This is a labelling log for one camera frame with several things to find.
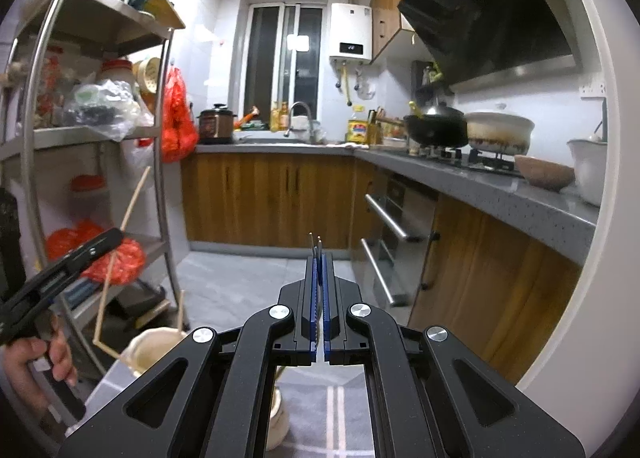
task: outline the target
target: countertop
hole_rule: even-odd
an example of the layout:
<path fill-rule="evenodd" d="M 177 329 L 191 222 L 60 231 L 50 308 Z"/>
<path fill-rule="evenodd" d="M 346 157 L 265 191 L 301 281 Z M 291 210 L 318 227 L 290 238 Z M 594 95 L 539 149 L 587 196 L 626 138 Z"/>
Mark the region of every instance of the countertop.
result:
<path fill-rule="evenodd" d="M 491 175 L 450 167 L 404 154 L 349 146 L 294 143 L 199 145 L 196 153 L 291 153 L 352 155 L 494 216 L 582 265 L 598 221 L 597 207 L 571 192 L 553 193 L 522 178 Z"/>

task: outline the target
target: range hood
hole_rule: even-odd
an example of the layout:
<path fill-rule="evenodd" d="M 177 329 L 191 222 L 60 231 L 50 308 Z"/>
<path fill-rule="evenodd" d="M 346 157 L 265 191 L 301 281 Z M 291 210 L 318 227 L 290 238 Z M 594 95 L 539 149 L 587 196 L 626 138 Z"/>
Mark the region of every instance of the range hood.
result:
<path fill-rule="evenodd" d="M 398 8 L 455 91 L 579 65 L 564 0 L 402 0 Z"/>

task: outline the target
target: power outlet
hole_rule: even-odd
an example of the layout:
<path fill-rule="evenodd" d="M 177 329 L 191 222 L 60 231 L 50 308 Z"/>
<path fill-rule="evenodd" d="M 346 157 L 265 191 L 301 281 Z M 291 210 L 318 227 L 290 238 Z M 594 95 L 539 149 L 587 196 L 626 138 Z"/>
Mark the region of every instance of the power outlet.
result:
<path fill-rule="evenodd" d="M 607 96 L 602 72 L 584 74 L 580 77 L 580 98 L 603 98 Z"/>

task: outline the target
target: human hand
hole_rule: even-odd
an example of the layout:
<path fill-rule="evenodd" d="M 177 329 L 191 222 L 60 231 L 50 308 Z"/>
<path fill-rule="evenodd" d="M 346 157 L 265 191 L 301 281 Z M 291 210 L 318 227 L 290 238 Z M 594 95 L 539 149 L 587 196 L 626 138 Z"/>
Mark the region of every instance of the human hand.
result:
<path fill-rule="evenodd" d="M 73 366 L 71 349 L 66 343 L 60 320 L 51 317 L 52 337 L 49 345 L 49 358 L 53 364 L 53 378 L 66 380 L 70 386 L 78 381 L 78 371 Z M 15 393 L 38 417 L 42 417 L 49 408 L 49 401 L 31 375 L 28 362 L 42 357 L 47 351 L 47 343 L 29 337 L 17 339 L 4 349 L 2 367 Z"/>

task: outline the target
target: window frame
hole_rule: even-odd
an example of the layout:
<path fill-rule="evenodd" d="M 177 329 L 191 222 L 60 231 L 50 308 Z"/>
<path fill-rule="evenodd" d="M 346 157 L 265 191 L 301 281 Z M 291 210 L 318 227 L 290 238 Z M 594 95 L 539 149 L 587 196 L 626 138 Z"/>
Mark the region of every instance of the window frame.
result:
<path fill-rule="evenodd" d="M 318 4 L 318 3 L 290 3 L 290 2 L 267 2 L 267 3 L 258 3 L 249 5 L 249 12 L 247 16 L 246 29 L 244 32 L 244 45 L 242 46 L 242 61 L 241 61 L 241 73 L 240 73 L 240 88 L 239 88 L 239 98 L 238 98 L 238 117 L 241 117 L 244 114 L 245 103 L 244 97 L 246 92 L 246 71 L 248 66 L 249 59 L 249 45 L 251 42 L 251 32 L 254 24 L 254 11 L 255 9 L 263 8 L 263 7 L 278 7 L 278 30 L 276 32 L 276 44 L 275 44 L 275 53 L 273 60 L 273 75 L 271 79 L 271 103 L 278 100 L 278 77 L 280 75 L 280 53 L 282 50 L 282 33 L 284 30 L 284 16 L 285 16 L 285 8 L 286 7 L 295 7 L 295 18 L 294 18 L 294 34 L 297 35 L 300 26 L 300 9 L 320 9 L 322 10 L 322 29 L 320 32 L 320 61 L 318 66 L 318 106 L 316 109 L 316 120 L 321 120 L 322 114 L 322 106 L 320 94 L 322 90 L 322 80 L 323 70 L 322 70 L 322 55 L 324 54 L 324 44 L 325 44 L 325 20 L 327 16 L 327 6 Z M 289 76 L 289 89 L 287 92 L 288 95 L 288 103 L 292 103 L 295 95 L 296 89 L 296 77 L 294 76 L 296 73 L 296 63 L 298 60 L 298 51 L 293 50 L 291 52 L 291 61 L 290 61 L 290 76 Z"/>

